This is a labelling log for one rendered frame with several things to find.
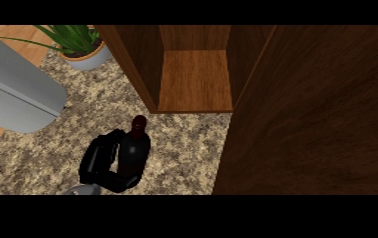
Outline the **dark wine bottle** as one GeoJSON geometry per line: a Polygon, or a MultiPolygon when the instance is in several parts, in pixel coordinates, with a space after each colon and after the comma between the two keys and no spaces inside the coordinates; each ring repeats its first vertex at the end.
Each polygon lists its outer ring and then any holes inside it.
{"type": "Polygon", "coordinates": [[[116,173],[123,178],[143,174],[150,150],[150,138],[144,132],[145,124],[145,117],[137,115],[131,121],[131,130],[119,143],[116,173]]]}

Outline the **grey rounded appliance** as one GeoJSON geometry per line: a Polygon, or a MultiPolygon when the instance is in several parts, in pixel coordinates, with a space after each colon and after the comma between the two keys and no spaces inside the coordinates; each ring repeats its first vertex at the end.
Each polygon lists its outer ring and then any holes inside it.
{"type": "Polygon", "coordinates": [[[58,117],[64,102],[63,86],[0,41],[0,127],[38,131],[58,117]]]}

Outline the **brown wooden cabinet door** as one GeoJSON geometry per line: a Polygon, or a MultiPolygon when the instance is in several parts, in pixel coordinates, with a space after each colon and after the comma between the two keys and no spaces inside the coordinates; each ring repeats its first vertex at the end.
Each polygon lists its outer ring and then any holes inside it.
{"type": "Polygon", "coordinates": [[[212,192],[378,194],[378,26],[274,27],[212,192]]]}

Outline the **green potted plant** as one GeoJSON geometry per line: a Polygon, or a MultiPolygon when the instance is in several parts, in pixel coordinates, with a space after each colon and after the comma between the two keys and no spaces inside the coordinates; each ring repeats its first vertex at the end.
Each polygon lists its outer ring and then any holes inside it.
{"type": "Polygon", "coordinates": [[[35,25],[35,28],[52,40],[55,47],[20,38],[1,36],[1,39],[26,42],[54,50],[76,70],[91,70],[107,61],[110,51],[95,28],[86,25],[35,25]]]}

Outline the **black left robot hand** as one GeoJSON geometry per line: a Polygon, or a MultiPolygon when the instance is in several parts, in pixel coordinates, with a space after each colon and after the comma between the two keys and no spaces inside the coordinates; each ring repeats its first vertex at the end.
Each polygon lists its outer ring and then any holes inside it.
{"type": "Polygon", "coordinates": [[[98,135],[85,149],[81,159],[78,176],[79,183],[83,185],[97,185],[114,193],[123,192],[137,181],[138,176],[122,178],[110,171],[110,165],[114,161],[117,146],[125,132],[114,129],[106,135],[98,135]]]}

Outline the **brown wooden cabinet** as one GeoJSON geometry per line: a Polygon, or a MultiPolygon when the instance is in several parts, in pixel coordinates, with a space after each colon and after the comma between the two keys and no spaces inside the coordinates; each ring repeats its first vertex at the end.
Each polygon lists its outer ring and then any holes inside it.
{"type": "Polygon", "coordinates": [[[271,25],[98,25],[150,113],[230,113],[271,25]]]}

